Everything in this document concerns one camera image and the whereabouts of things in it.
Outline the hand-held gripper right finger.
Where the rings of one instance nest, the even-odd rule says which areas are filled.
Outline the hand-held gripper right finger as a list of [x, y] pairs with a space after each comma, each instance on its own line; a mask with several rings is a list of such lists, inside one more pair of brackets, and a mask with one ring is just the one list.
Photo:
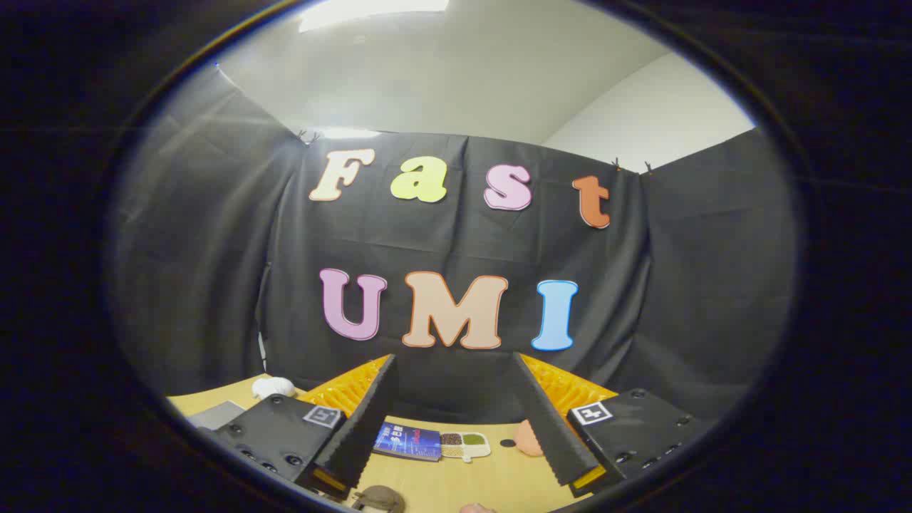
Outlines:
[[512, 355], [514, 395], [561, 486], [576, 497], [634, 480], [690, 445], [705, 422], [642, 388], [615, 393]]

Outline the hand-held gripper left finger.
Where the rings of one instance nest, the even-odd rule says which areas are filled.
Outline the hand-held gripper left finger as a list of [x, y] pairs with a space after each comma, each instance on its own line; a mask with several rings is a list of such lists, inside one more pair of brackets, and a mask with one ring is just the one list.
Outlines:
[[392, 354], [292, 398], [270, 394], [203, 435], [259, 471], [346, 499], [398, 394]]

